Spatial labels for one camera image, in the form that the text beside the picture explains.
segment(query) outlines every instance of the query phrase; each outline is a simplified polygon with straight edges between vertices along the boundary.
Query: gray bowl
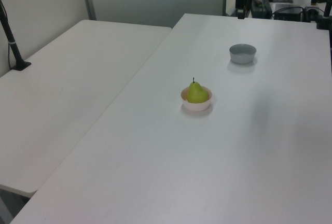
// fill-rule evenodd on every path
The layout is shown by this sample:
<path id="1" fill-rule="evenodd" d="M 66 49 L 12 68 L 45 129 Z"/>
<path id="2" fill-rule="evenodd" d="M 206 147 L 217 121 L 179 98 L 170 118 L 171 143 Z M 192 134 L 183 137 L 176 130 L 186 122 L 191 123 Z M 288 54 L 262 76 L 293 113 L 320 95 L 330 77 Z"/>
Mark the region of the gray bowl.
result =
<path id="1" fill-rule="evenodd" d="M 230 59 L 238 64 L 251 63 L 256 54 L 256 48 L 249 44 L 236 44 L 229 48 Z"/>

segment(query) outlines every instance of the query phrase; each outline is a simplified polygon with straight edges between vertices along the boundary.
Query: pink bowl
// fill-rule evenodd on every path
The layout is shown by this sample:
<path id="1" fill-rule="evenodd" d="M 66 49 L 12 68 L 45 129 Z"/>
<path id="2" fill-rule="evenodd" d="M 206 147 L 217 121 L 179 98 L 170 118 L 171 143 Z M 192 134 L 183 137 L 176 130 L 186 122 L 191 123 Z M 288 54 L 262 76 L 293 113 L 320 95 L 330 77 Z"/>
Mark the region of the pink bowl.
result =
<path id="1" fill-rule="evenodd" d="M 189 87 L 185 88 L 181 92 L 181 98 L 182 98 L 182 103 L 184 107 L 190 111 L 203 111 L 207 109 L 211 103 L 211 98 L 212 98 L 212 92 L 210 89 L 204 87 L 209 94 L 209 99 L 203 103 L 189 103 L 187 102 L 187 94 L 189 91 Z"/>

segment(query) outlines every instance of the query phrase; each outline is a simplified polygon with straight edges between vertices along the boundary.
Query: stand base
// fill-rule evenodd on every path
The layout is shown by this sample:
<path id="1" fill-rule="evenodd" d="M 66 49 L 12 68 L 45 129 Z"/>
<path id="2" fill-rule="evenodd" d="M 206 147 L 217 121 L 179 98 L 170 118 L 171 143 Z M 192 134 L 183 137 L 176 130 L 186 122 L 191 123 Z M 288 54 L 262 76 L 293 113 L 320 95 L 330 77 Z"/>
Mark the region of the stand base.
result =
<path id="1" fill-rule="evenodd" d="M 331 30 L 331 19 L 329 18 L 322 18 L 317 21 L 316 28 L 318 30 Z"/>
<path id="2" fill-rule="evenodd" d="M 16 65 L 14 66 L 14 67 L 12 67 L 11 69 L 12 70 L 17 70 L 17 71 L 22 71 L 22 70 L 24 70 L 26 67 L 29 67 L 31 65 L 31 62 L 25 62 L 25 66 L 23 66 L 23 67 L 16 67 Z"/>

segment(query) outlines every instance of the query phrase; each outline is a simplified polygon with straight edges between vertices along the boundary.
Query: green pear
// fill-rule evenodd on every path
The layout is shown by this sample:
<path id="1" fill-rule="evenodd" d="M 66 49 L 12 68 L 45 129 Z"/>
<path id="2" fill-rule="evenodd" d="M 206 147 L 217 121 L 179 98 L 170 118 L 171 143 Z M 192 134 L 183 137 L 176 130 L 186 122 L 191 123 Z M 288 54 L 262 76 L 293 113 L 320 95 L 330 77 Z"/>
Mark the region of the green pear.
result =
<path id="1" fill-rule="evenodd" d="M 190 103 L 202 103 L 209 99 L 209 94 L 204 87 L 195 82 L 192 79 L 192 83 L 189 86 L 189 91 L 187 94 L 187 101 Z"/>

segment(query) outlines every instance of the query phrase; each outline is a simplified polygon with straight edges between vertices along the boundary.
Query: bowl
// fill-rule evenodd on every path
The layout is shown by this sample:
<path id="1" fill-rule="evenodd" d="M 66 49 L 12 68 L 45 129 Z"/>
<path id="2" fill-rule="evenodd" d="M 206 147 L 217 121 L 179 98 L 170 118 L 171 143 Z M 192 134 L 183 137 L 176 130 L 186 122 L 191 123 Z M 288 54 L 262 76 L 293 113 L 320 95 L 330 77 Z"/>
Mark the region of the bowl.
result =
<path id="1" fill-rule="evenodd" d="M 251 63 L 256 54 L 256 48 L 249 44 L 236 44 L 229 48 L 230 60 L 238 64 Z"/>
<path id="2" fill-rule="evenodd" d="M 182 90 L 181 92 L 181 98 L 182 98 L 182 103 L 183 106 L 190 110 L 190 111 L 203 111 L 205 109 L 207 109 L 211 103 L 211 98 L 212 98 L 212 92 L 210 89 L 203 87 L 206 89 L 207 93 L 209 94 L 209 99 L 203 103 L 190 103 L 187 101 L 187 94 L 189 91 L 189 87 L 185 88 L 184 90 Z"/>

